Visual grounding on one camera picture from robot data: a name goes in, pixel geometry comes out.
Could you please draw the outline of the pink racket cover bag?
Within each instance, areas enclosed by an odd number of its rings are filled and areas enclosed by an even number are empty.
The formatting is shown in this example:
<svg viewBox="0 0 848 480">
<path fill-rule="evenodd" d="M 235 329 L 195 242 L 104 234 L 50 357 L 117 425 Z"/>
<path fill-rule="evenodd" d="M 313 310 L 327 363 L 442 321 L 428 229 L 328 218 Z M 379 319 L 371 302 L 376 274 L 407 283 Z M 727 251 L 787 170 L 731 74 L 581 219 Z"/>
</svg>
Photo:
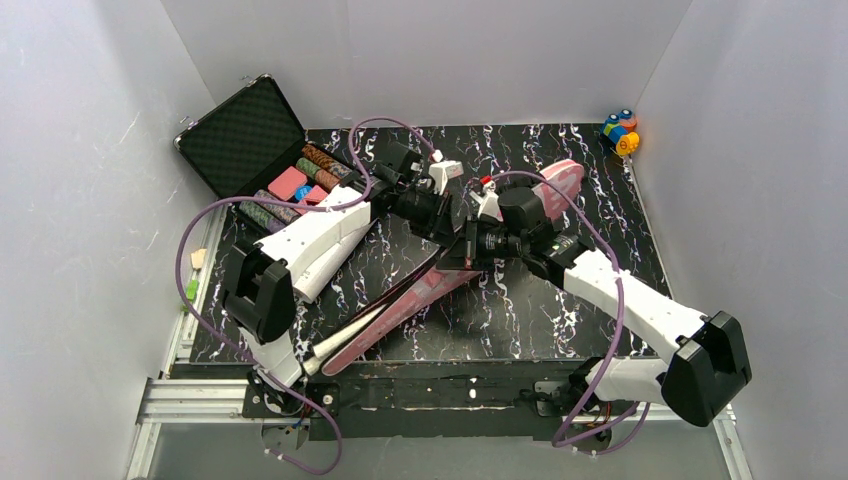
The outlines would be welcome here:
<svg viewBox="0 0 848 480">
<path fill-rule="evenodd" d="M 542 199 L 547 216 L 551 220 L 560 219 L 568 204 L 554 189 L 559 188 L 573 199 L 580 191 L 584 167 L 572 160 L 562 160 L 545 167 L 540 175 L 552 185 L 537 184 L 532 190 Z M 357 314 L 351 322 L 371 311 L 380 312 L 372 323 L 331 354 L 318 371 L 326 376 L 340 373 L 406 319 L 480 275 L 478 271 L 439 270 L 436 260 L 440 256 L 440 252 L 432 254 L 412 274 Z"/>
</svg>

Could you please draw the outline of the pink badminton racket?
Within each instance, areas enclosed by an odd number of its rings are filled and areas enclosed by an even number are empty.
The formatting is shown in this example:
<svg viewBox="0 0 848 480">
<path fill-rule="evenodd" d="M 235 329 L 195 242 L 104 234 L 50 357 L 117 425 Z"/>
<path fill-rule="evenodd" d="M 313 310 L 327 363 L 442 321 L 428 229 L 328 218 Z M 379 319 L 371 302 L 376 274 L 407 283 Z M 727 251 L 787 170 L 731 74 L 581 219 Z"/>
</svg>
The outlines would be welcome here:
<svg viewBox="0 0 848 480">
<path fill-rule="evenodd" d="M 331 354 L 352 340 L 379 315 L 380 312 L 377 310 L 363 314 L 360 318 L 350 322 L 326 340 L 314 345 L 312 348 L 312 356 L 302 363 L 304 374 L 311 376 L 317 373 L 321 365 L 330 357 Z"/>
</svg>

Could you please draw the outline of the white shuttlecock tube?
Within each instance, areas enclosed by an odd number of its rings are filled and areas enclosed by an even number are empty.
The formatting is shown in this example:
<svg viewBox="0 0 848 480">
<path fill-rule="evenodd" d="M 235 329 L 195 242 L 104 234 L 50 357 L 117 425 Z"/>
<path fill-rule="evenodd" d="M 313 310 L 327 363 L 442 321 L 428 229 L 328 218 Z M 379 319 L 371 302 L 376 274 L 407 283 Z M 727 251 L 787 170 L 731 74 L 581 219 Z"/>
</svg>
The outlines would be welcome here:
<svg viewBox="0 0 848 480">
<path fill-rule="evenodd" d="M 293 284 L 296 296 L 306 303 L 314 303 L 372 226 L 373 222 L 355 230 L 315 260 Z"/>
</svg>

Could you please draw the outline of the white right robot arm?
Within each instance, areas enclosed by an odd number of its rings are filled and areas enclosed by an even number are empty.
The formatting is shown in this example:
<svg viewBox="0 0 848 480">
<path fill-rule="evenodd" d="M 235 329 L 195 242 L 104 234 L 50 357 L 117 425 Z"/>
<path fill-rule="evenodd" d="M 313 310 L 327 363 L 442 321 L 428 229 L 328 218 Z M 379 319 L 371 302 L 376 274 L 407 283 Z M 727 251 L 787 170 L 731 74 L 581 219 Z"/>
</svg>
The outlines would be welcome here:
<svg viewBox="0 0 848 480">
<path fill-rule="evenodd" d="M 519 259 L 538 278 L 622 320 L 646 341 L 653 359 L 587 360 L 568 380 L 568 398 L 585 407 L 632 401 L 669 407 L 705 427 L 751 381 L 739 321 L 681 305 L 615 268 L 612 258 L 579 236 L 556 228 L 527 187 L 497 200 L 502 217 L 470 215 L 438 260 L 441 270 L 483 271 L 498 259 Z"/>
</svg>

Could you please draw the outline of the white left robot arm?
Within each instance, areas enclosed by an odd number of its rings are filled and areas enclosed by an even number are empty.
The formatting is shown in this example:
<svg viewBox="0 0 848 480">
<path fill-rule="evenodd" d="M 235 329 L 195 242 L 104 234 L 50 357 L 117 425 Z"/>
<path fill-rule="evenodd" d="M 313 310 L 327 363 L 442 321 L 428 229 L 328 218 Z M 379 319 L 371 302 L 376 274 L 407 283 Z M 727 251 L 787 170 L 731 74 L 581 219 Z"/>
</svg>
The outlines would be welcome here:
<svg viewBox="0 0 848 480">
<path fill-rule="evenodd" d="M 431 255 L 414 274 L 387 291 L 352 324 L 320 344 L 307 362 L 298 360 L 290 328 L 298 301 L 312 302 L 330 277 L 364 238 L 376 217 L 391 212 L 411 231 L 430 241 L 448 236 L 450 180 L 461 176 L 461 162 L 434 151 L 427 171 L 418 156 L 375 164 L 370 172 L 350 172 L 315 205 L 282 230 L 245 247 L 231 249 L 224 281 L 223 308 L 237 323 L 258 364 L 260 378 L 288 393 L 326 359 L 351 363 L 385 332 L 464 282 L 459 273 L 436 267 Z"/>
</svg>

